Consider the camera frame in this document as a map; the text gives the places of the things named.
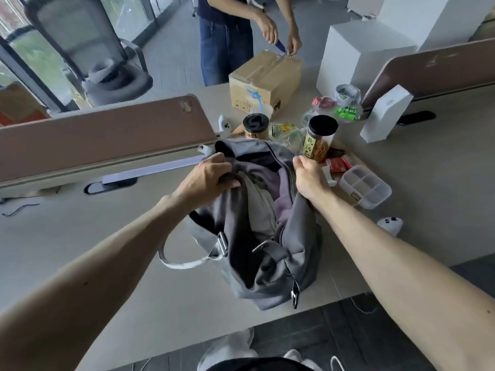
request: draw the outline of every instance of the jar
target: jar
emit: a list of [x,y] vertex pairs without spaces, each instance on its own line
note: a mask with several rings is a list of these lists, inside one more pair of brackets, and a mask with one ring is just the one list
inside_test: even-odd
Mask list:
[[312,117],[304,139],[303,154],[319,163],[324,162],[338,127],[337,121],[330,116]]
[[262,113],[252,113],[244,118],[244,134],[246,138],[268,140],[268,124],[270,120]]

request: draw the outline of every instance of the gray duffel bag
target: gray duffel bag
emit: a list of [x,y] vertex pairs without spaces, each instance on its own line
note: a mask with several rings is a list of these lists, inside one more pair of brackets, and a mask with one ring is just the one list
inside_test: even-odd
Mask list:
[[173,264],[164,247],[158,255],[169,268],[188,269],[208,260],[220,268],[238,298],[267,310],[292,299],[316,279],[321,230],[309,202],[297,193],[293,154],[258,139],[215,143],[232,163],[241,186],[226,190],[186,218],[196,242],[208,253],[195,262]]

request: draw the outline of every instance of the hand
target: hand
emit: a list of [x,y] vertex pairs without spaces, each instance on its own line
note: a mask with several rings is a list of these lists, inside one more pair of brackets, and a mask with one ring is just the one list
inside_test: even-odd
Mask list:
[[172,196],[184,201],[190,211],[210,204],[223,191],[241,186],[237,180],[218,182],[222,175],[230,172],[232,164],[218,152],[196,165]]
[[254,21],[258,24],[263,33],[263,37],[270,43],[275,44],[278,41],[277,25],[262,10],[257,8],[256,18]]
[[298,191],[310,201],[321,198],[329,190],[320,165],[306,156],[296,156],[292,160],[295,169],[295,185]]
[[299,30],[291,28],[288,32],[287,54],[294,56],[302,47],[301,39],[299,38]]

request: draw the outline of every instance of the person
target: person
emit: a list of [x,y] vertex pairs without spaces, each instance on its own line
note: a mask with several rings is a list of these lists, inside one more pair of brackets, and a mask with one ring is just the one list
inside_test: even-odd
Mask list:
[[[289,0],[276,0],[288,24],[287,53],[292,56],[302,47],[298,25]],[[201,71],[205,86],[229,81],[229,74],[253,57],[251,20],[263,37],[276,44],[277,25],[261,9],[246,0],[198,0],[200,17]]]
[[[295,157],[294,168],[298,191],[328,221],[382,306],[430,362],[438,370],[494,370],[495,300],[339,199],[316,162]],[[0,368],[75,369],[176,225],[222,191],[240,186],[236,180],[219,182],[231,170],[221,153],[199,163],[173,193],[3,312]],[[249,345],[249,330],[236,336]],[[209,366],[295,371],[306,365],[288,354]]]

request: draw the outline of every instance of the black jar lid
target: black jar lid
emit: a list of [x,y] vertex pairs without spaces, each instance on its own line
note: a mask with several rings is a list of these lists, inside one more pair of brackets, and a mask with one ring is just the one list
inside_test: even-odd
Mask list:
[[268,124],[270,120],[268,117],[262,113],[253,113],[246,116],[243,121],[244,130],[247,132],[263,132],[268,129]]
[[309,131],[317,136],[327,137],[335,134],[339,127],[335,118],[327,115],[313,116],[309,120]]

